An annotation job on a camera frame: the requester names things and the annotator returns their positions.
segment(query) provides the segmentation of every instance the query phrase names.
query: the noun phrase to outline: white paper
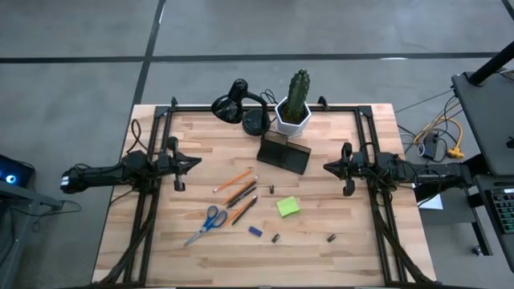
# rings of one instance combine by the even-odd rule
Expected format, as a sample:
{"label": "white paper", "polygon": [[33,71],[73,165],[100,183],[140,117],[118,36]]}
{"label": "white paper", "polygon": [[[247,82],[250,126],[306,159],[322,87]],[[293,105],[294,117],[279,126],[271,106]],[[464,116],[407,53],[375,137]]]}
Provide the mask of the white paper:
{"label": "white paper", "polygon": [[441,194],[438,194],[428,202],[424,203],[423,205],[419,206],[419,209],[429,209],[429,210],[442,210],[443,209],[443,203],[441,202]]}

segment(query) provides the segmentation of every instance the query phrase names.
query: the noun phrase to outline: blue light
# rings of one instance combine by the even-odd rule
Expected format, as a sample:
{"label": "blue light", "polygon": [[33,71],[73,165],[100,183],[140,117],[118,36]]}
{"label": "blue light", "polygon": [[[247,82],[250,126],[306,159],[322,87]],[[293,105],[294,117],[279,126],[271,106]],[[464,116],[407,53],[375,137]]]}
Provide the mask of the blue light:
{"label": "blue light", "polygon": [[9,175],[6,177],[6,181],[8,184],[14,184],[16,182],[16,177],[13,175]]}

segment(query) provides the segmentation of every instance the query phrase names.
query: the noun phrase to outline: black desk lamp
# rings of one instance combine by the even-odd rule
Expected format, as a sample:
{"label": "black desk lamp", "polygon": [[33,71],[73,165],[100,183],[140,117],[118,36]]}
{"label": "black desk lamp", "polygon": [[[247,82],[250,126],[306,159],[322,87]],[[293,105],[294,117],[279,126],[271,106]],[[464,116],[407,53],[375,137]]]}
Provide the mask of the black desk lamp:
{"label": "black desk lamp", "polygon": [[[251,109],[243,116],[241,101],[249,98],[260,103],[262,109]],[[238,124],[243,121],[244,131],[251,136],[263,135],[270,128],[270,118],[267,115],[267,103],[261,97],[248,91],[248,83],[244,79],[237,79],[232,84],[227,95],[220,96],[210,106],[210,110],[220,120],[229,124]]]}

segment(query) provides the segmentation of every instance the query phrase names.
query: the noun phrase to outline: cactus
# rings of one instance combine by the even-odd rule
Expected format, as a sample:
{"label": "cactus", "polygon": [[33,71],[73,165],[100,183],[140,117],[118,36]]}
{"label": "cactus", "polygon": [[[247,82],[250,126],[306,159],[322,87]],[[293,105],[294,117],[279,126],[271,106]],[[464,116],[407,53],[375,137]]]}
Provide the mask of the cactus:
{"label": "cactus", "polygon": [[302,69],[295,73],[289,84],[288,101],[280,116],[290,124],[300,124],[304,120],[304,103],[307,99],[308,86],[311,83],[308,73]]}

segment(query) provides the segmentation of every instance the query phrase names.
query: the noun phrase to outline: potted plant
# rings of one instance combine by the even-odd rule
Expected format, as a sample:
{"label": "potted plant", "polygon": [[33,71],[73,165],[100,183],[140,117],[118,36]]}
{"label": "potted plant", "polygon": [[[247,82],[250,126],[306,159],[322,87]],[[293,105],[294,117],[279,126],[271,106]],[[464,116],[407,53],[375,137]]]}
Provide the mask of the potted plant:
{"label": "potted plant", "polygon": [[286,136],[299,136],[303,132],[312,115],[305,103],[310,83],[308,73],[303,69],[291,78],[288,97],[275,107],[276,129],[280,133]]}

